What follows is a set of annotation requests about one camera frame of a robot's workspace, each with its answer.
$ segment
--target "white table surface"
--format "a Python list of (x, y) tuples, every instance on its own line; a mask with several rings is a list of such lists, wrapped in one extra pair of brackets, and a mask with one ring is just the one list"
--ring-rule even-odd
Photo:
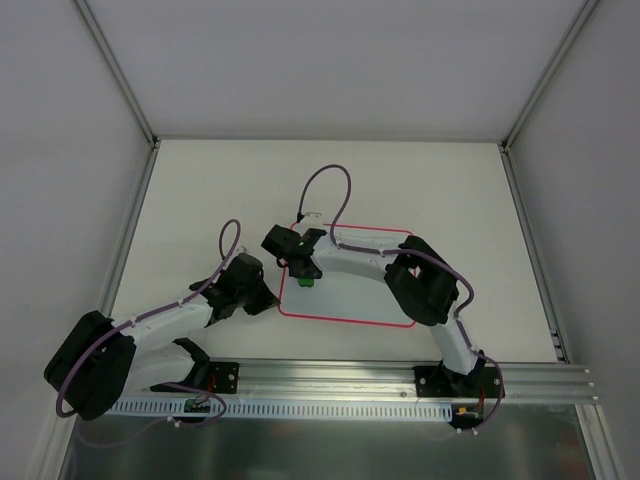
[[(266, 282), (277, 293), (281, 271), (260, 243), (274, 224), (295, 221), (305, 181), (328, 163), (343, 164), (353, 178), (341, 222), (411, 230), (471, 281), (476, 301), (463, 318), (487, 354), (503, 362), (556, 361), (500, 154), (490, 144), (165, 140), (114, 313), (142, 313), (173, 301), (209, 276), (219, 262), (219, 230), (232, 217), (242, 223), (241, 243), (265, 264)], [(305, 210), (330, 221), (344, 188), (340, 172), (324, 173), (310, 188)], [(215, 357), (440, 358), (421, 325), (305, 320), (277, 309), (256, 317), (238, 311), (190, 337)]]

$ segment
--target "corner wall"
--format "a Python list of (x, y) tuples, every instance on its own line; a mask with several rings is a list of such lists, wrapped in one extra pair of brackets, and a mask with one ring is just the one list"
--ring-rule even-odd
[(31, 480), (44, 367), (98, 304), (148, 146), (70, 1), (2, 2), (0, 62), (0, 478)]
[(511, 152), (572, 360), (640, 477), (640, 3), (607, 0)]

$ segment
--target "black mounting bracket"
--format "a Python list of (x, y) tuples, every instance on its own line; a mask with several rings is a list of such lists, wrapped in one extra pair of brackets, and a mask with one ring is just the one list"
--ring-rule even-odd
[(240, 364), (236, 362), (209, 362), (207, 376), (212, 379), (213, 393), (234, 394), (238, 391)]
[(500, 395), (500, 378), (495, 367), (485, 366), (479, 372), (474, 391), (468, 395), (461, 395), (446, 382), (438, 381), (440, 365), (413, 367), (416, 395), (418, 398), (479, 398), (481, 389), (484, 389), (486, 398), (498, 398)]

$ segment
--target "cable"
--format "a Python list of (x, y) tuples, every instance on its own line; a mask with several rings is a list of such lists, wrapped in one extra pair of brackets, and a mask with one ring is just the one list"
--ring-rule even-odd
[(458, 308), (456, 308), (455, 312), (454, 312), (454, 316), (458, 316), (460, 314), (460, 312), (462, 312), (462, 310), (464, 310), (466, 307), (469, 306), (469, 304), (473, 301), (474, 297), (475, 297), (475, 292), (473, 290), (473, 287), (471, 286), (471, 283), (469, 283), (469, 281), (464, 278), (460, 273), (458, 273), (457, 271), (455, 271), (453, 268), (451, 268), (449, 265), (447, 265), (446, 263), (442, 262), (441, 260), (438, 260), (435, 257), (432, 257), (430, 255), (427, 255), (426, 253), (420, 252), (418, 250), (412, 250), (412, 249), (391, 249), (391, 250), (384, 250), (382, 252), (380, 252), (379, 250), (376, 250), (375, 248), (367, 248), (367, 247), (358, 247), (355, 245), (348, 245), (346, 243), (339, 243), (338, 240), (336, 239), (336, 235), (335, 235), (335, 228), (336, 225), (338, 224), (338, 220), (340, 220), (340, 217), (342, 216), (342, 213), (345, 211), (345, 209), (347, 208), (347, 205), (349, 204), (349, 200), (351, 199), (351, 174), (349, 173), (349, 171), (342, 165), (339, 165), (337, 163), (332, 163), (329, 165), (325, 165), (324, 167), (320, 168), (319, 170), (317, 170), (313, 175), (311, 175), (311, 177), (309, 177), (309, 180), (307, 180), (307, 183), (304, 185), (304, 188), (302, 189), (302, 195), (300, 195), (300, 203), (298, 204), (298, 212), (297, 212), (297, 218), (298, 221), (300, 221), (302, 214), (302, 206), (304, 205), (304, 199), (307, 196), (307, 190), (309, 189), (309, 186), (311, 185), (311, 182), (313, 182), (313, 180), (315, 180), (315, 178), (320, 175), (322, 172), (324, 172), (325, 170), (330, 170), (330, 169), (337, 169), (340, 170), (344, 173), (346, 179), (347, 179), (347, 191), (345, 193), (344, 196), (344, 200), (342, 201), (342, 205), (340, 205), (340, 208), (338, 209), (338, 213), (336, 213), (336, 216), (333, 218), (333, 221), (331, 222), (331, 225), (329, 227), (329, 238), (331, 239), (331, 242), (336, 245), (339, 248), (344, 248), (345, 250), (349, 250), (352, 252), (360, 252), (360, 253), (373, 253), (373, 254), (377, 254), (379, 255), (380, 253), (382, 253), (383, 255), (414, 255), (417, 257), (420, 257), (424, 260), (426, 260), (427, 262), (431, 263), (432, 265), (435, 265), (437, 267), (439, 267), (440, 269), (444, 270), (445, 272), (449, 273), (450, 275), (452, 275), (456, 280), (460, 281), (460, 283), (462, 283), (465, 288), (468, 290), (469, 292), (469, 296), (467, 297), (467, 299), (462, 302)]
[(480, 424), (472, 428), (472, 431), (473, 430), (480, 431), (481, 429), (485, 428), (485, 426), (487, 425), (487, 422), (489, 422), (493, 418), (493, 416), (498, 411), (498, 408), (500, 408), (500, 405), (502, 404), (502, 399), (504, 398), (504, 376), (502, 374), (502, 368), (500, 368), (500, 364), (498, 362), (496, 362), (493, 358), (485, 355), (484, 353), (478, 352), (473, 349), (473, 344), (471, 342), (471, 339), (469, 338), (469, 335), (467, 334), (467, 330), (464, 328), (464, 325), (462, 324), (462, 321), (458, 317), (454, 317), (454, 318), (456, 320), (456, 323), (458, 324), (458, 328), (460, 328), (460, 333), (462, 334), (462, 338), (464, 339), (464, 343), (467, 345), (467, 348), (479, 359), (484, 360), (487, 363), (491, 363), (494, 367), (496, 367), (496, 372), (498, 373), (498, 380), (500, 381), (500, 393), (498, 394), (498, 398), (496, 398), (496, 403), (493, 405), (493, 408), (489, 412), (489, 415), (484, 417), (484, 419), (482, 420), (482, 422), (480, 422)]
[(222, 416), (225, 413), (227, 413), (227, 410), (228, 410), (227, 403), (224, 401), (222, 397), (216, 395), (215, 393), (208, 392), (206, 390), (200, 390), (197, 388), (185, 387), (184, 385), (180, 385), (177, 383), (165, 383), (164, 385), (167, 387), (175, 388), (177, 390), (182, 390), (184, 392), (198, 393), (199, 396), (206, 394), (208, 397), (215, 399), (220, 405), (222, 405), (222, 411), (212, 417), (207, 417), (206, 420), (203, 420), (198, 423), (182, 422), (180, 420), (176, 420), (175, 418), (173, 418), (173, 416), (156, 418), (155, 420), (147, 423), (144, 427), (142, 427), (140, 430), (138, 430), (136, 433), (134, 433), (132, 436), (130, 436), (126, 440), (119, 440), (117, 442), (112, 442), (112, 443), (96, 443), (91, 440), (87, 440), (82, 436), (82, 432), (80, 430), (80, 424), (78, 424), (78, 428), (76, 430), (76, 438), (80, 441), (80, 443), (91, 448), (98, 448), (98, 449), (117, 448), (117, 447), (122, 447), (124, 445), (128, 445), (129, 443), (133, 442), (136, 438), (138, 438), (140, 435), (142, 435), (146, 431), (150, 430), (151, 428), (161, 423), (173, 423), (173, 426), (175, 428), (189, 429), (189, 428), (196, 428), (196, 427), (206, 427), (208, 425), (216, 423), (218, 420), (222, 418)]
[(240, 222), (238, 220), (236, 220), (235, 218), (232, 218), (231, 220), (228, 220), (223, 225), (222, 234), (224, 234), (225, 230), (232, 223), (235, 224), (235, 226), (236, 226), (236, 236), (233, 239), (233, 243), (231, 245), (231, 248), (229, 249), (229, 252), (227, 252), (227, 254), (223, 257), (222, 262), (220, 262), (220, 265), (218, 265), (218, 268), (215, 269), (215, 271), (211, 274), (211, 276), (207, 279), (207, 281), (203, 282), (202, 285), (200, 285), (200, 288), (198, 288), (195, 292), (193, 292), (190, 295), (188, 295), (187, 297), (185, 297), (181, 302), (176, 301), (176, 302), (168, 303), (167, 305), (163, 305), (162, 307), (154, 308), (153, 310), (149, 310), (148, 312), (145, 312), (145, 313), (139, 315), (138, 317), (135, 317), (132, 320), (127, 320), (123, 324), (118, 325), (117, 327), (114, 327), (113, 329), (109, 330), (107, 333), (102, 335), (100, 338), (98, 338), (95, 342), (93, 342), (89, 346), (89, 348), (87, 348), (85, 350), (85, 352), (82, 355), (80, 355), (80, 357), (78, 358), (76, 363), (74, 363), (73, 367), (71, 367), (71, 369), (69, 370), (69, 373), (67, 374), (66, 378), (62, 382), (62, 385), (60, 386), (60, 390), (58, 390), (58, 397), (56, 398), (56, 414), (59, 417), (67, 418), (67, 417), (70, 417), (70, 416), (72, 416), (72, 415), (74, 415), (76, 413), (75, 410), (70, 410), (68, 412), (65, 412), (62, 409), (62, 403), (64, 401), (64, 397), (67, 394), (67, 390), (69, 389), (69, 385), (71, 385), (71, 382), (75, 378), (76, 374), (78, 373), (78, 371), (80, 370), (80, 368), (82, 367), (84, 362), (87, 361), (87, 358), (89, 358), (91, 356), (91, 354), (95, 350), (97, 350), (107, 340), (109, 340), (111, 337), (113, 337), (115, 334), (121, 332), (125, 328), (133, 326), (134, 324), (140, 323), (140, 322), (142, 322), (143, 320), (146, 320), (149, 317), (153, 317), (154, 315), (158, 315), (160, 313), (166, 312), (167, 310), (171, 310), (172, 308), (176, 308), (176, 307), (179, 307), (180, 305), (183, 305), (185, 303), (189, 303), (195, 297), (200, 295), (200, 293), (204, 289), (206, 289), (209, 285), (211, 285), (211, 283), (220, 274), (220, 272), (222, 271), (224, 266), (230, 260), (231, 256), (233, 255), (233, 252), (236, 250), (236, 247), (238, 246), (238, 242), (240, 241), (240, 234), (242, 232), (242, 229), (240, 227)]
[(473, 349), (473, 344), (471, 343), (469, 335), (467, 334), (467, 331), (465, 330), (464, 325), (460, 320), (460, 313), (462, 312), (462, 310), (467, 308), (475, 298), (475, 291), (473, 290), (471, 283), (446, 263), (430, 255), (427, 255), (426, 253), (420, 252), (418, 250), (396, 248), (396, 249), (379, 251), (379, 250), (376, 250), (375, 248), (359, 247), (355, 245), (348, 245), (346, 243), (339, 243), (338, 240), (336, 239), (335, 228), (336, 228), (336, 225), (338, 224), (338, 220), (340, 220), (340, 217), (342, 216), (342, 213), (347, 208), (347, 205), (349, 204), (349, 200), (351, 199), (351, 174), (343, 165), (340, 165), (337, 163), (325, 165), (324, 167), (318, 169), (313, 175), (311, 175), (311, 177), (309, 177), (309, 180), (307, 180), (307, 183), (304, 185), (304, 188), (302, 189), (302, 195), (300, 196), (300, 203), (298, 204), (298, 212), (297, 212), (298, 222), (303, 217), (302, 206), (304, 205), (304, 199), (307, 195), (307, 190), (309, 189), (311, 182), (322, 172), (329, 169), (337, 169), (342, 171), (347, 179), (347, 191), (345, 193), (344, 200), (342, 201), (342, 205), (340, 205), (340, 208), (338, 209), (338, 213), (336, 213), (336, 216), (333, 218), (333, 221), (331, 222), (331, 225), (329, 227), (329, 238), (331, 239), (331, 242), (335, 246), (337, 246), (338, 248), (344, 248), (345, 250), (349, 250), (352, 252), (373, 253), (373, 254), (379, 254), (379, 255), (414, 255), (416, 257), (420, 257), (423, 260), (426, 260), (432, 265), (435, 265), (436, 267), (452, 275), (456, 280), (462, 283), (467, 289), (467, 291), (469, 292), (469, 296), (467, 297), (467, 299), (464, 302), (462, 302), (460, 305), (458, 305), (458, 307), (454, 310), (453, 318), (455, 319), (458, 327), (460, 328), (460, 332), (462, 333), (462, 337), (464, 338), (467, 348), (476, 357), (484, 360), (487, 363), (493, 364), (496, 367), (498, 378), (500, 380), (500, 394), (496, 399), (495, 405), (491, 409), (491, 412), (489, 412), (489, 415), (487, 415), (477, 427), (472, 429), (472, 431), (478, 431), (480, 428), (484, 428), (484, 425), (486, 425), (486, 423), (495, 415), (496, 411), (500, 407), (500, 404), (502, 403), (502, 398), (504, 397), (504, 378), (502, 375), (502, 369), (500, 368), (500, 365), (498, 365), (498, 362), (493, 360), (491, 357), (486, 356), (484, 353), (477, 352), (476, 350)]

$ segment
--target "gray floor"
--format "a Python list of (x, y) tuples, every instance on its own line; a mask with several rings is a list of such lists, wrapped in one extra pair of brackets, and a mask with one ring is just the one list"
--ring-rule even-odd
[[(148, 420), (105, 416), (86, 438), (126, 438)], [(77, 441), (61, 478), (77, 479), (585, 479), (592, 472), (571, 406), (503, 406), (477, 437), (443, 424), (223, 420), (192, 431), (166, 424), (126, 447)]]

